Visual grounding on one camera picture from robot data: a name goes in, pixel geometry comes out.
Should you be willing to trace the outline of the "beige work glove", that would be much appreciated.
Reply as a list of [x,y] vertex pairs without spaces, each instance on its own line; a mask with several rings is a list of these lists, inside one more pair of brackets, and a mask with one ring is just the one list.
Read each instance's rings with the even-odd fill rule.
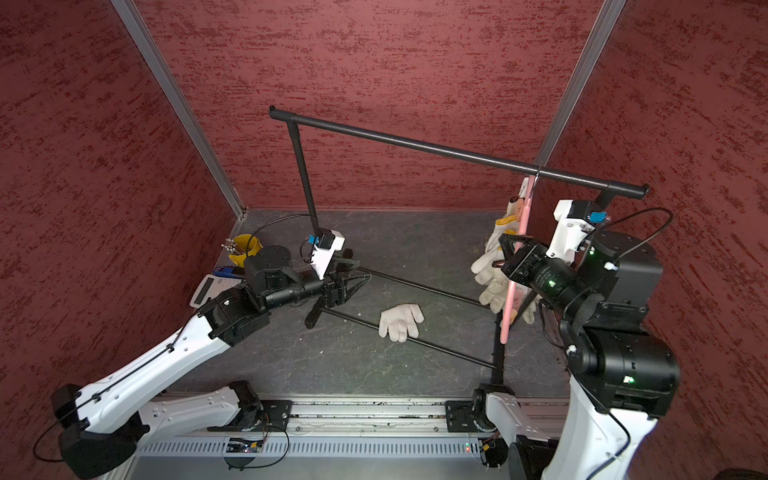
[[509,223],[518,222],[519,216],[522,213],[524,207],[524,203],[525,200],[520,197],[510,199],[506,207],[505,215],[501,219],[497,220],[496,224],[507,225]]

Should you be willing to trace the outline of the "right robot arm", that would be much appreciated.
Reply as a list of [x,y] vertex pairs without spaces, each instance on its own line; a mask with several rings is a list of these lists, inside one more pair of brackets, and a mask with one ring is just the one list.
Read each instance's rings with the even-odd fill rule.
[[503,234],[499,244],[504,257],[493,267],[559,315],[570,385],[559,439],[535,432],[511,395],[482,393],[478,411],[508,447],[510,478],[626,478],[680,382],[671,349],[642,326],[663,271],[655,251],[628,234],[602,231],[574,269],[532,237]]

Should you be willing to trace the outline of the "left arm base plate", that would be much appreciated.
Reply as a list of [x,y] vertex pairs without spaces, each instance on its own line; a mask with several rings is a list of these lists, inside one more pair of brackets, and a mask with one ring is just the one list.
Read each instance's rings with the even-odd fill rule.
[[290,400],[261,400],[258,404],[246,406],[224,426],[208,427],[208,432],[262,432],[272,427],[285,430],[294,402]]

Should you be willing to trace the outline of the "pink clip hanger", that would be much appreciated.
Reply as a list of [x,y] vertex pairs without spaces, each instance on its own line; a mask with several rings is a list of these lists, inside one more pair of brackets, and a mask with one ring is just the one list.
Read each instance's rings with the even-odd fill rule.
[[[512,255],[511,272],[514,272],[522,262],[522,254],[520,253],[520,250],[525,245],[524,237],[526,236],[526,233],[527,233],[527,227],[530,219],[534,190],[539,180],[539,176],[540,176],[540,173],[537,172],[534,175],[528,176],[521,184],[521,186],[525,186],[526,189],[525,190],[521,189],[520,190],[521,194],[519,195],[520,206],[518,208],[518,220],[520,225],[518,229],[518,239],[515,240],[514,242],[508,243],[509,246],[514,247],[513,255]],[[508,285],[502,320],[500,324],[499,342],[502,345],[507,344],[510,326],[513,323],[518,313],[518,310],[515,307],[515,295],[516,295],[516,284],[514,283],[513,280],[511,280]]]

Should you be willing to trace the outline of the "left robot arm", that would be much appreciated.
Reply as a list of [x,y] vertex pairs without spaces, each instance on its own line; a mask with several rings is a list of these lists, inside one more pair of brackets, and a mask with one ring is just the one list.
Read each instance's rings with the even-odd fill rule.
[[51,396],[62,431],[61,462],[80,479],[94,479],[130,459],[153,440],[250,419],[259,402],[246,382],[212,394],[163,404],[156,396],[189,371],[268,326],[273,310],[315,302],[346,303],[370,275],[357,262],[321,250],[321,266],[300,273],[290,251],[266,246],[244,261],[244,279],[202,305],[179,330],[123,368],[85,386],[66,384]]

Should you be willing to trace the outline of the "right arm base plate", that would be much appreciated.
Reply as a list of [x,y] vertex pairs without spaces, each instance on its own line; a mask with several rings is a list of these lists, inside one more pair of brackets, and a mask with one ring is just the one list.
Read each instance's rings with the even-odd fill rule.
[[445,403],[447,429],[452,433],[501,431],[514,438],[529,426],[529,420],[515,397],[489,395],[476,406],[473,401]]

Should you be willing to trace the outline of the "white work glove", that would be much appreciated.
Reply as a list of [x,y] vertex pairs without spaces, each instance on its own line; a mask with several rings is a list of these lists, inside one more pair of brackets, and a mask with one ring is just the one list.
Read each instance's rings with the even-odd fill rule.
[[519,313],[522,303],[527,294],[531,292],[531,289],[515,282],[505,280],[490,280],[485,290],[479,296],[479,302],[482,305],[488,306],[494,314],[502,311],[506,305],[506,297],[508,293],[508,287],[512,284],[515,286],[513,310],[511,319],[514,320]]

